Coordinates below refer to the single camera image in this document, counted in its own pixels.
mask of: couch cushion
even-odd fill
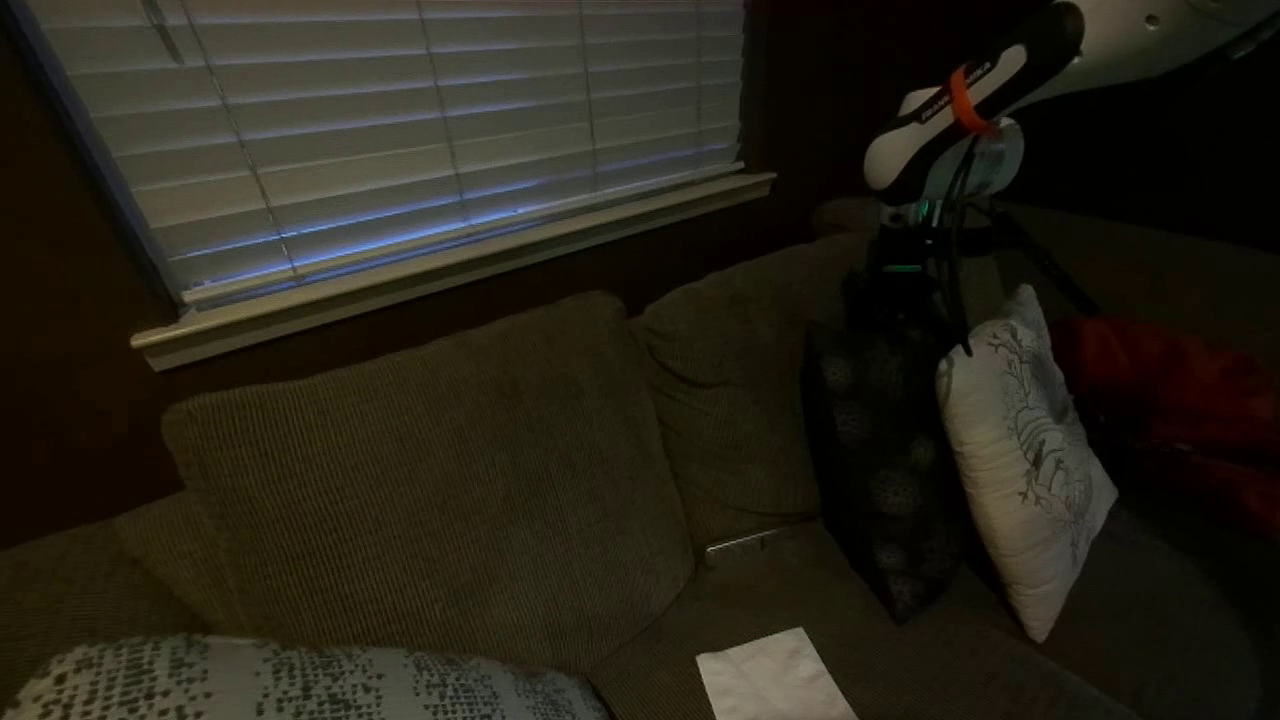
[[[141,571],[107,522],[0,550],[0,706],[51,655],[133,632],[199,632],[199,617]]]
[[[1196,564],[1227,595],[1227,604],[1245,618],[1245,634],[1255,647],[1255,673],[1265,674],[1265,706],[1255,714],[1280,714],[1280,545],[1220,522],[1212,510],[1204,510],[1204,505],[1187,497],[1167,497],[1158,478],[1129,484],[1124,507],[1130,507],[1130,514],[1138,514],[1142,522],[1158,528],[1167,545],[1196,556]]]
[[[219,535],[191,491],[133,507],[124,514],[112,514],[107,522],[128,559],[156,576],[206,629],[248,629]]]
[[[760,549],[725,550],[657,629],[591,666],[591,680],[621,720],[657,714],[652,706],[707,714],[695,651],[794,624],[858,714],[1247,720],[1265,682],[1236,609],[1124,507],[1099,532],[1042,647],[1022,638],[987,571],[960,571],[934,609],[891,624],[837,541],[798,522]]]
[[[621,720],[713,714],[695,651],[794,624],[858,714],[1130,714],[1022,643],[1000,592],[969,571],[930,612],[903,629],[891,624],[821,528],[719,556],[657,629],[603,659],[591,680]]]
[[[178,402],[251,632],[586,662],[690,571],[621,300]]]
[[[1224,586],[1165,545],[1124,499],[1095,535],[1050,659],[1142,714],[1255,714],[1265,682],[1251,629]]]
[[[806,323],[838,323],[862,230],[798,243],[657,300],[639,318],[662,440],[701,541],[814,510],[798,358]]]

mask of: white paper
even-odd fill
[[[716,720],[854,720],[803,629],[701,651]]]

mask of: window blinds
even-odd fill
[[[739,0],[29,0],[216,307],[735,167]]]

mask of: throw pillow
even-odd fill
[[[4,720],[35,714],[361,714],[603,720],[576,674],[398,647],[283,647],[231,634],[80,643],[33,674]]]
[[[1042,643],[1115,484],[1088,449],[1029,284],[942,356],[938,408],[979,541],[1022,632]]]

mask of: dark wall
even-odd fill
[[[1232,64],[1029,108],[1013,194],[1280,251],[1277,74],[1269,40]]]
[[[12,35],[0,35],[0,545],[170,491],[161,411],[178,395],[334,367],[580,286],[608,286],[639,307],[707,267],[803,241],[803,217],[821,201],[858,193],[858,146],[895,96],[996,14],[996,0],[757,0],[745,153],[751,167],[778,171],[773,201],[166,377],[150,377],[128,349],[164,302],[124,251],[124,230]]]

